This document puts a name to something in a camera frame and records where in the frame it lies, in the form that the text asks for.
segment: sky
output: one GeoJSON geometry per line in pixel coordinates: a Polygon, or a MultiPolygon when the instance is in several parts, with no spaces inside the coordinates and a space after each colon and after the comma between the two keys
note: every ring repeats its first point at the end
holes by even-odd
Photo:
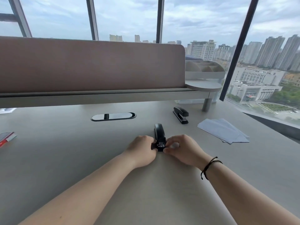
{"type": "MultiPolygon", "coordinates": [[[[214,40],[236,45],[251,0],[165,0],[162,42],[214,40]]],[[[20,0],[33,37],[92,39],[86,0],[20,0]]],[[[158,0],[94,0],[100,40],[109,34],[133,42],[156,39],[158,0]]],[[[300,35],[300,0],[259,0],[245,43],[269,36],[300,35]]],[[[0,13],[12,13],[0,0],[0,13]]],[[[0,36],[22,36],[13,22],[0,22],[0,36]]]]}

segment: forearm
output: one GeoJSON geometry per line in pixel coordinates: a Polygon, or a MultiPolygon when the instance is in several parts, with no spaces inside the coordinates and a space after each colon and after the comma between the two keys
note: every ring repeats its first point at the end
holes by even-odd
{"type": "Polygon", "coordinates": [[[300,224],[300,219],[223,164],[212,163],[206,176],[238,225],[300,224]]]}
{"type": "Polygon", "coordinates": [[[21,225],[93,225],[133,164],[119,155],[51,200],[21,225]]]}

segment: person's right arm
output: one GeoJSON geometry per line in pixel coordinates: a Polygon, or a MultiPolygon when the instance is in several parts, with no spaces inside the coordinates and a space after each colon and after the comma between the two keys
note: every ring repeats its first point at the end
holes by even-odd
{"type": "MultiPolygon", "coordinates": [[[[187,135],[169,138],[164,152],[201,171],[212,159],[196,141],[187,135]],[[170,148],[175,142],[179,143],[179,147],[170,148]]],[[[272,201],[222,163],[213,162],[206,171],[206,176],[238,225],[300,224],[299,218],[272,201]]]]}

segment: black stapler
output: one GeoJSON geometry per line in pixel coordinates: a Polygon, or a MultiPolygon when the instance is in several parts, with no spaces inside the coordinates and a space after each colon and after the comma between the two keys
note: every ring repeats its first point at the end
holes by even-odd
{"type": "Polygon", "coordinates": [[[181,122],[181,124],[187,124],[188,121],[185,119],[185,117],[188,117],[188,112],[181,108],[181,107],[174,107],[173,113],[178,118],[178,120],[181,122]]]}
{"type": "Polygon", "coordinates": [[[166,147],[166,136],[162,124],[155,124],[154,136],[156,140],[155,147],[158,151],[163,151],[163,149],[166,147]]]}

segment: round shelf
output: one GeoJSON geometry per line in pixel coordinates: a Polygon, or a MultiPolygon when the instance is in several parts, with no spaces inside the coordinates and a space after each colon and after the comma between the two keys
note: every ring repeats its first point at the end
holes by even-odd
{"type": "Polygon", "coordinates": [[[220,91],[222,88],[222,85],[217,82],[212,82],[203,79],[186,80],[185,86],[189,89],[208,92],[220,91]]]}

